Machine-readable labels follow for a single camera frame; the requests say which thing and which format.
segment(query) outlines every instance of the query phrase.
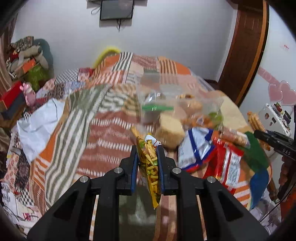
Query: silver screw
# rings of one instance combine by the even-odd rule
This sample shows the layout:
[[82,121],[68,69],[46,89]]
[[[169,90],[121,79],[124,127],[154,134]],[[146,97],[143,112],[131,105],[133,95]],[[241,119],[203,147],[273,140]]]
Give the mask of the silver screw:
[[79,178],[79,181],[81,181],[82,183],[85,183],[89,180],[89,178],[87,176],[82,176]]
[[119,173],[122,173],[123,169],[121,167],[116,167],[114,168],[114,172],[119,174]]
[[216,181],[216,178],[214,178],[214,177],[212,177],[212,176],[209,176],[209,177],[207,177],[207,181],[208,181],[209,183],[214,183],[214,182]]
[[175,174],[179,174],[181,171],[182,170],[180,168],[178,168],[178,167],[173,168],[173,173],[175,173]]

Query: door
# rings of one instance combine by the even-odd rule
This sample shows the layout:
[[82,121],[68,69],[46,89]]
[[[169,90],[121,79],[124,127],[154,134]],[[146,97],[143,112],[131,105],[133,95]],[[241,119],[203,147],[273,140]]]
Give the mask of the door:
[[239,105],[250,87],[260,64],[266,41],[266,2],[262,8],[238,5],[234,35],[219,89]]

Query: brown curtain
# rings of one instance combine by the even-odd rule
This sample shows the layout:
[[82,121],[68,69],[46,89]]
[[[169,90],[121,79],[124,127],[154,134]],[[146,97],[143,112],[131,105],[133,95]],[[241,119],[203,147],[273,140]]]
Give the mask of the brown curtain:
[[17,17],[11,20],[0,38],[0,95],[3,95],[12,85],[12,80],[8,74],[5,62],[8,58],[7,51],[15,28],[16,19]]

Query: pink heart sticker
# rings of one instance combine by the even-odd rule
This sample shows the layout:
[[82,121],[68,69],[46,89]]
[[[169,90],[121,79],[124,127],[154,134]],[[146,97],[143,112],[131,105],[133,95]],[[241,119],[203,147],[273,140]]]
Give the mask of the pink heart sticker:
[[269,84],[268,86],[269,99],[272,102],[279,102],[283,99],[283,92],[280,87],[275,84]]
[[280,89],[283,92],[283,99],[281,101],[281,105],[296,105],[296,91],[291,90],[288,82],[283,80],[280,84]]

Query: pink stuffed toy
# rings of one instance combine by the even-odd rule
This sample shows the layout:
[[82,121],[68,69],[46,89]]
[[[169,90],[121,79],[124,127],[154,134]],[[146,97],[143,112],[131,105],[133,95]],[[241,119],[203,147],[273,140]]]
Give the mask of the pink stuffed toy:
[[29,82],[23,83],[20,86],[20,90],[24,93],[27,106],[33,107],[36,102],[36,93],[32,89],[31,84]]

